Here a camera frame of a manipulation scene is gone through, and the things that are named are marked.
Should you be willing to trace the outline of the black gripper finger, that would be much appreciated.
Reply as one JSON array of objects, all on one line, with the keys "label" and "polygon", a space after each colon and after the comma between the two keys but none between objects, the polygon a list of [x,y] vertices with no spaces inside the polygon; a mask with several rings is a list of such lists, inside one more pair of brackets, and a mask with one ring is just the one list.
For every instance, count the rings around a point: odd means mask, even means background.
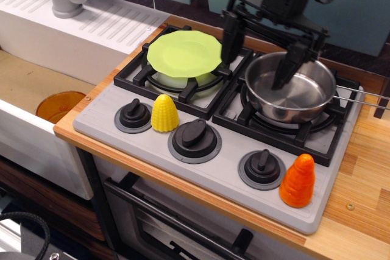
[{"label": "black gripper finger", "polygon": [[235,13],[224,15],[224,31],[222,36],[222,62],[230,64],[238,56],[246,33],[246,28],[241,18]]},{"label": "black gripper finger", "polygon": [[300,67],[311,60],[310,44],[307,41],[296,41],[287,47],[284,58],[275,72],[272,90],[282,89],[292,79]]}]

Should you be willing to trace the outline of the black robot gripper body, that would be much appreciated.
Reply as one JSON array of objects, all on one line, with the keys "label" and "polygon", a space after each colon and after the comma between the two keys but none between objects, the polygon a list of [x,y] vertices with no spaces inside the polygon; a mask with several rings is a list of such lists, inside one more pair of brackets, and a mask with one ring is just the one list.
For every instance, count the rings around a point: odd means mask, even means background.
[{"label": "black robot gripper body", "polygon": [[317,59],[330,34],[328,29],[304,16],[308,1],[229,0],[222,16],[224,18],[226,13],[235,13],[242,19],[246,32],[250,30],[284,49],[296,41],[307,41],[311,59]]}]

